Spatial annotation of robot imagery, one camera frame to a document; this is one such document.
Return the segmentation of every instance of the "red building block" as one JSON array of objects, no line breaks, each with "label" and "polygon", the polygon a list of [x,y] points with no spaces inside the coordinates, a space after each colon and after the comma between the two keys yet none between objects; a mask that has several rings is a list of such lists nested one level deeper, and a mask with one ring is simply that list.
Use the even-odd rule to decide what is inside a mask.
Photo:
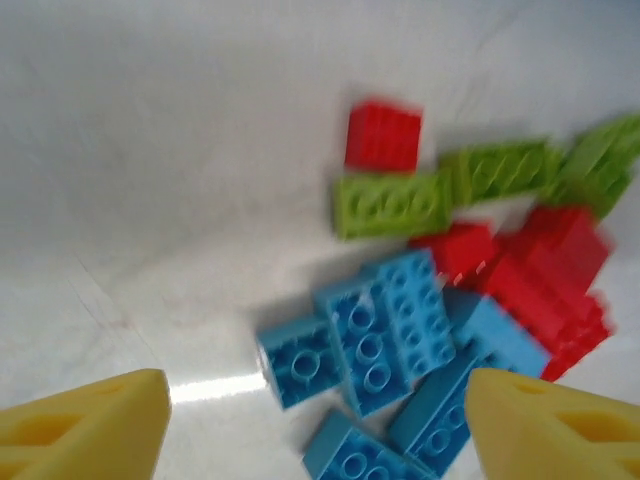
[{"label": "red building block", "polygon": [[448,232],[409,240],[410,248],[430,248],[438,273],[458,285],[475,274],[496,254],[488,223],[454,222]]},{"label": "red building block", "polygon": [[571,322],[565,309],[556,308],[556,292],[526,264],[508,254],[501,255],[465,286],[491,295],[520,325],[552,355],[565,340],[562,332]]},{"label": "red building block", "polygon": [[603,321],[604,316],[594,319],[592,325],[579,332],[573,341],[568,342],[557,352],[541,378],[548,382],[555,382],[562,377],[567,370],[582,360],[585,355],[595,349],[600,343],[614,333],[614,328]]},{"label": "red building block", "polygon": [[349,116],[345,166],[376,171],[415,170],[421,124],[421,109],[389,100],[365,100]]},{"label": "red building block", "polygon": [[543,242],[562,263],[559,268],[583,292],[614,249],[613,240],[582,207],[536,207],[522,231]]},{"label": "red building block", "polygon": [[555,291],[555,295],[563,302],[562,308],[568,309],[569,316],[576,317],[579,323],[586,321],[601,309],[593,298],[575,285],[572,272],[563,256],[551,250],[546,243],[522,231],[511,235],[499,235],[497,242],[503,252],[508,252],[520,263],[534,270],[545,285]]}]

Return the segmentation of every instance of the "blue duplo brick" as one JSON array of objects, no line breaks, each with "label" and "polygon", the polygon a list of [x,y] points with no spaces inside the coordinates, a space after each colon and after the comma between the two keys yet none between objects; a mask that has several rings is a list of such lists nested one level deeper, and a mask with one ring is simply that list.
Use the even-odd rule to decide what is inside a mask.
[{"label": "blue duplo brick", "polygon": [[382,296],[411,380],[453,360],[451,327],[430,250],[365,265],[363,274],[374,276],[384,286]]},{"label": "blue duplo brick", "polygon": [[337,410],[313,438],[304,456],[313,480],[435,480],[429,469],[403,458],[356,428]]},{"label": "blue duplo brick", "polygon": [[283,408],[340,383],[329,322],[304,317],[258,334]]},{"label": "blue duplo brick", "polygon": [[375,279],[356,278],[314,294],[318,313],[331,323],[346,399],[360,417],[411,392],[382,288]]},{"label": "blue duplo brick", "polygon": [[444,302],[459,348],[493,368],[539,377],[551,356],[488,295],[452,287]]},{"label": "blue duplo brick", "polygon": [[391,424],[389,437],[397,450],[439,477],[469,440],[464,395],[469,374],[484,366],[458,352],[445,367],[428,375]]}]

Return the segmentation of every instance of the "toy building block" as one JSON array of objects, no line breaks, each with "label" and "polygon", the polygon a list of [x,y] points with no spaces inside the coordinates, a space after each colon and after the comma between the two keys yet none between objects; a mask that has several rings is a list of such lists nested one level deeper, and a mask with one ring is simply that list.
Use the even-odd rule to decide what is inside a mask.
[{"label": "toy building block", "polygon": [[269,362],[283,408],[340,383],[326,319],[301,318],[261,332],[258,341]]},{"label": "toy building block", "polygon": [[568,340],[562,349],[553,355],[553,358],[542,373],[541,378],[549,382],[555,382],[562,377],[567,370],[576,365],[589,352],[600,343],[613,335],[615,328],[605,320],[604,314],[590,318],[588,322],[578,329],[572,329],[571,333],[562,334]]},{"label": "toy building block", "polygon": [[410,380],[453,359],[451,327],[428,250],[366,265],[363,274],[373,275],[384,285],[382,296]]},{"label": "toy building block", "polygon": [[587,157],[591,163],[573,165],[573,168],[588,170],[605,154],[614,158],[622,168],[630,168],[640,157],[640,113],[622,115],[580,133],[576,138],[574,153],[579,153],[583,148],[599,148],[601,153]]},{"label": "toy building block", "polygon": [[615,248],[612,238],[581,207],[536,207],[523,231],[544,243],[554,254],[556,268],[585,292]]},{"label": "toy building block", "polygon": [[334,189],[335,230],[342,239],[440,232],[451,215],[446,172],[348,175]]},{"label": "toy building block", "polygon": [[452,172],[454,205],[471,205],[552,185],[563,154],[545,140],[479,145],[440,157]]},{"label": "toy building block", "polygon": [[320,427],[303,462],[312,480],[438,478],[358,429],[337,410],[331,411]]},{"label": "toy building block", "polygon": [[542,192],[550,205],[587,205],[604,218],[631,184],[640,156],[640,115],[629,115],[578,137],[554,185]]},{"label": "toy building block", "polygon": [[504,251],[512,254],[514,260],[526,265],[526,271],[535,272],[546,289],[553,290],[553,296],[560,299],[557,307],[565,311],[567,317],[575,317],[578,325],[603,315],[604,307],[600,301],[585,293],[585,285],[579,285],[579,273],[560,251],[551,251],[546,244],[526,232],[501,235],[497,241],[503,245]]},{"label": "toy building block", "polygon": [[562,338],[561,332],[572,320],[572,311],[558,311],[555,303],[561,299],[526,263],[517,262],[510,255],[501,255],[465,288],[467,286],[491,295],[551,354],[562,348],[566,339]]},{"label": "toy building block", "polygon": [[444,475],[469,439],[464,392],[471,370],[481,365],[461,351],[451,363],[425,378],[389,429],[397,451],[438,477]]},{"label": "toy building block", "polygon": [[0,412],[0,478],[151,479],[171,403],[140,370]]},{"label": "toy building block", "polygon": [[465,412],[491,480],[640,477],[640,407],[509,372],[471,374]]},{"label": "toy building block", "polygon": [[583,179],[567,179],[562,172],[556,183],[543,190],[541,201],[551,206],[587,206],[600,220],[617,205],[627,190],[633,175],[615,171],[613,167],[597,169]]},{"label": "toy building block", "polygon": [[487,223],[453,222],[445,233],[412,238],[409,247],[431,249],[438,273],[452,285],[483,268],[496,253]]},{"label": "toy building block", "polygon": [[345,166],[372,171],[413,171],[418,163],[422,109],[367,99],[349,116]]},{"label": "toy building block", "polygon": [[331,323],[345,396],[361,417],[411,393],[383,288],[375,279],[357,278],[314,295],[318,312]]},{"label": "toy building block", "polygon": [[551,356],[489,296],[444,289],[456,345],[494,368],[540,377]]}]

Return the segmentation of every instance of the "green duplo brick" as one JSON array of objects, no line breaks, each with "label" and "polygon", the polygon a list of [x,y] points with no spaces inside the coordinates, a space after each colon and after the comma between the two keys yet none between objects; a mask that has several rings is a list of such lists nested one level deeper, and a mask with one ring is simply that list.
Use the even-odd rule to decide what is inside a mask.
[{"label": "green duplo brick", "polygon": [[576,144],[600,141],[607,152],[629,168],[640,157],[640,113],[622,115],[578,135]]},{"label": "green duplo brick", "polygon": [[453,203],[471,205],[549,188],[564,154],[545,140],[479,145],[440,157],[451,171]]},{"label": "green duplo brick", "polygon": [[343,239],[440,232],[451,216],[447,171],[347,175],[334,188],[335,229]]},{"label": "green duplo brick", "polygon": [[627,171],[636,157],[629,150],[620,153],[618,145],[606,142],[598,137],[587,137],[569,152],[562,168],[562,176],[574,180],[591,175],[604,175],[607,178],[620,176]]},{"label": "green duplo brick", "polygon": [[558,182],[541,194],[547,205],[586,205],[602,219],[615,207],[632,181],[626,171],[607,170],[591,172],[582,179],[560,177]]}]

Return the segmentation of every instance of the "white table surface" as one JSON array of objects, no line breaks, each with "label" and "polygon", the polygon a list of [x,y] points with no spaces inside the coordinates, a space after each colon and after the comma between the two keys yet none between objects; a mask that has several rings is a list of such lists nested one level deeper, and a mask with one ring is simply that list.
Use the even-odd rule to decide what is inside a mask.
[{"label": "white table surface", "polygon": [[[0,2],[0,407],[141,367],[174,407],[159,479],[300,480],[257,327],[398,242],[332,237],[350,102],[426,109],[422,157],[560,140],[640,107],[636,0]],[[606,220],[618,334],[563,380],[640,401],[640,199]],[[517,225],[529,199],[470,212]],[[387,415],[373,422],[384,423]],[[480,478],[472,448],[450,478]]]}]

